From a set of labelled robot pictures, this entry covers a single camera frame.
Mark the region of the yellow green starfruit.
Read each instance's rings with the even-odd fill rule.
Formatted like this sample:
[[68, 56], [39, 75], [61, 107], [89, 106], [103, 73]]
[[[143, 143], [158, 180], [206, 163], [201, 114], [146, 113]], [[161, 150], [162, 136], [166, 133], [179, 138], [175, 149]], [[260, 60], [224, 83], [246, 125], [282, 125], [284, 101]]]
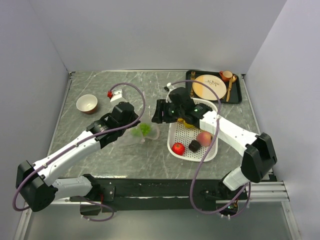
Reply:
[[192, 124], [188, 124], [186, 122], [183, 123], [183, 125], [187, 128], [187, 129], [192, 129], [194, 128], [194, 126]]

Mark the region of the green grapes bunch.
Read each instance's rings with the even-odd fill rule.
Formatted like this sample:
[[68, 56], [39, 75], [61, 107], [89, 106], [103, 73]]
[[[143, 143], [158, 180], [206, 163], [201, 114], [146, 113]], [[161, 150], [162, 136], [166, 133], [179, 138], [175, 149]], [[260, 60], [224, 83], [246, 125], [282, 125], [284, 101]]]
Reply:
[[152, 127], [150, 124], [142, 122], [138, 126], [133, 127], [130, 131], [130, 133], [134, 137], [146, 137], [152, 130]]

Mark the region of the clear zip top bag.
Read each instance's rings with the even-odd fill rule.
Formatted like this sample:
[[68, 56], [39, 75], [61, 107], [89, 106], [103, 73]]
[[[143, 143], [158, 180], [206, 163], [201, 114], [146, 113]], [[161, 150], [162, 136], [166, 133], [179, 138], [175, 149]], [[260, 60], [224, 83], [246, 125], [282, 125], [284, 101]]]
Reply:
[[145, 140], [157, 140], [159, 136], [160, 130], [156, 124], [143, 121], [137, 126], [126, 130], [115, 144], [119, 146], [143, 144]]

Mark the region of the pink peach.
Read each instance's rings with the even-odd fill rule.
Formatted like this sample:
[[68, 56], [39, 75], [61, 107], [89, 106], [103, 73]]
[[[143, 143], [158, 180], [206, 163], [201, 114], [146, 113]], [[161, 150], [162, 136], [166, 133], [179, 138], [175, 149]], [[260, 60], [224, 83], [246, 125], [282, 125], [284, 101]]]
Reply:
[[202, 146], [202, 147], [208, 147], [213, 140], [213, 135], [207, 131], [200, 132], [197, 137], [196, 141]]

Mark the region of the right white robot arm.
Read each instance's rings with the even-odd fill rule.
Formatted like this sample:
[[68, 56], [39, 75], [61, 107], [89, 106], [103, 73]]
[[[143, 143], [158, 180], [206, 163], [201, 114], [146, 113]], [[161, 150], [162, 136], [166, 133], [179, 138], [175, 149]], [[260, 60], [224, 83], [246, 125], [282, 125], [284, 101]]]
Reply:
[[241, 156], [241, 165], [229, 172], [219, 186], [219, 195], [232, 198], [237, 189], [249, 182], [259, 183], [277, 163], [271, 137], [266, 133], [257, 134], [245, 130], [223, 118], [218, 110], [200, 99], [190, 97], [183, 87], [171, 90], [167, 99], [156, 102], [152, 122], [157, 124], [174, 123], [179, 118], [194, 127], [213, 134]]

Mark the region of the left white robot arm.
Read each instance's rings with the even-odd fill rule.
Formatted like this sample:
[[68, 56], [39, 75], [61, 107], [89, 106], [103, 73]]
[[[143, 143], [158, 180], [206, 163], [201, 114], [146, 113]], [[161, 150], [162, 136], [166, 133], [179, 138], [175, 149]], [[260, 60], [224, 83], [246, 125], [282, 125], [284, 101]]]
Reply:
[[60, 175], [78, 161], [115, 142], [126, 129], [139, 123], [140, 116], [135, 113], [134, 106], [120, 102], [111, 113], [92, 122], [75, 140], [60, 150], [35, 163], [26, 160], [19, 164], [15, 184], [18, 194], [33, 212], [39, 212], [61, 198], [95, 200], [102, 190], [92, 175], [59, 178]]

